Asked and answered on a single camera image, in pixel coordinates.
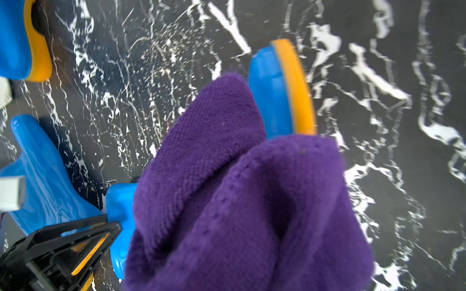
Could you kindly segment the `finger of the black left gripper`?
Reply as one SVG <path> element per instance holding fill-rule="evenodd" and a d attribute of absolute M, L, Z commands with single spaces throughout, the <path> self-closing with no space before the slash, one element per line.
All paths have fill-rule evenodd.
<path fill-rule="evenodd" d="M 106 215 L 46 226 L 1 256 L 3 291 L 86 291 L 123 230 Z"/>

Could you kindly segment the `purple cloth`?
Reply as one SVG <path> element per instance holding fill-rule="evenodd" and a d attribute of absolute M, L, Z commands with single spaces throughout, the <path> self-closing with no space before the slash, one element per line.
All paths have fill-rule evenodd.
<path fill-rule="evenodd" d="M 133 213 L 128 291 L 362 291 L 374 273 L 335 141 L 268 141 L 237 74 L 169 131 Z"/>

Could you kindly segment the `blue rubber boot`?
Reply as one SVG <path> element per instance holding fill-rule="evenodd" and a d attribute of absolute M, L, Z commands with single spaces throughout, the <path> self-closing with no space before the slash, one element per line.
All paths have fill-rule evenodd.
<path fill-rule="evenodd" d="M 11 128 L 21 155 L 1 169 L 1 177 L 25 177 L 24 206 L 10 213 L 25 235 L 46 226 L 101 215 L 76 192 L 57 147 L 34 117 L 16 116 Z"/>
<path fill-rule="evenodd" d="M 45 37 L 33 25 L 36 1 L 1 1 L 1 76 L 45 82 L 53 72 Z"/>
<path fill-rule="evenodd" d="M 310 89 L 295 46 L 288 39 L 271 42 L 252 58 L 248 84 L 265 124 L 267 139 L 291 134 L 316 135 L 317 122 Z M 125 277 L 125 264 L 135 221 L 136 183 L 110 187 L 106 195 L 109 221 L 123 231 L 110 248 L 115 275 Z"/>

